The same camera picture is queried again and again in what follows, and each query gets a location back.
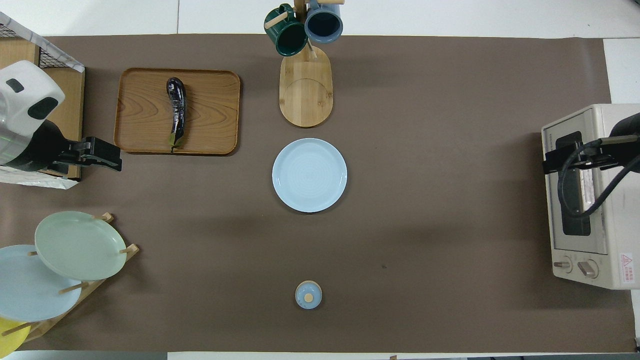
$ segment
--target blue mug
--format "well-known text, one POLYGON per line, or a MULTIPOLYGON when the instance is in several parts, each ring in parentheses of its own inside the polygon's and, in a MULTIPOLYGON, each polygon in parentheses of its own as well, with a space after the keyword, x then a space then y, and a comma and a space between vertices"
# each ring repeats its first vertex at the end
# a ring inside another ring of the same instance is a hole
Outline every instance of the blue mug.
POLYGON ((305 22, 305 32, 309 40, 320 44, 336 41, 342 34, 340 5, 318 4, 317 0, 310 0, 309 5, 305 22))

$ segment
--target mug tree stand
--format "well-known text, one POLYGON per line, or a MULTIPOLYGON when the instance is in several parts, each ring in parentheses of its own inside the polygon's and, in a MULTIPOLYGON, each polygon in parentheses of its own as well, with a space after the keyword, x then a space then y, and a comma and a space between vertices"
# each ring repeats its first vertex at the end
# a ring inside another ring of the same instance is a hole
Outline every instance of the mug tree stand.
MULTIPOLYGON (((296 18, 304 23, 308 0, 295 0, 296 18)), ((318 0, 321 4, 344 4, 344 0, 318 0)), ((307 42, 302 51, 286 56, 280 65, 280 111, 295 126, 314 127, 333 109, 331 62, 324 51, 307 42)))

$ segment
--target black cable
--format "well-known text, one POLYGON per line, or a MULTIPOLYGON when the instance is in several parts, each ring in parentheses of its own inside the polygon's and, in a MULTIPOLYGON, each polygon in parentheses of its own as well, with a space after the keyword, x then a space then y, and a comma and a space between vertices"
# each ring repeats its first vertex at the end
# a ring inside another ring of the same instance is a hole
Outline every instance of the black cable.
POLYGON ((636 167, 636 165, 640 164, 640 155, 636 156, 633 160, 631 160, 626 167, 624 167, 618 174, 611 180, 609 185, 602 191, 600 196, 596 199, 596 201, 583 213, 575 213, 567 205, 566 198, 564 197, 564 179, 566 177, 566 172, 569 169, 569 166, 573 163, 574 159, 584 150, 592 147, 598 147, 602 144, 602 139, 593 140, 592 142, 588 142, 580 146, 576 149, 564 162, 560 173, 558 173, 558 199, 560 200, 560 205, 566 210, 566 215, 572 218, 582 218, 588 217, 593 214, 601 205, 604 203, 604 200, 608 198, 613 189, 624 179, 625 176, 631 170, 636 167))

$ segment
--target warning label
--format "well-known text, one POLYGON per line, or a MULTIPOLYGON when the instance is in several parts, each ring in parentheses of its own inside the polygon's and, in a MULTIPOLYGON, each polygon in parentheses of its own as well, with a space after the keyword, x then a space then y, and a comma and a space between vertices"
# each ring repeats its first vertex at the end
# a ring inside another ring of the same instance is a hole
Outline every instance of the warning label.
POLYGON ((620 270, 622 272, 622 283, 631 284, 636 282, 634 277, 634 256, 630 252, 620 254, 620 270))

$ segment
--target green mug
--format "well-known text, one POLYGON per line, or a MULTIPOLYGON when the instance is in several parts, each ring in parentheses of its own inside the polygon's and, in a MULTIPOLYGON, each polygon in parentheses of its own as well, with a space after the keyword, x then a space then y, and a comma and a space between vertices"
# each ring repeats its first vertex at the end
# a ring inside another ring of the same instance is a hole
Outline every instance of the green mug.
POLYGON ((305 25, 296 19, 291 5, 282 4, 279 8, 271 10, 264 18, 264 22, 267 23, 285 12, 287 13, 286 19, 264 31, 276 45, 278 54, 292 56, 298 54, 307 44, 307 33, 305 25))

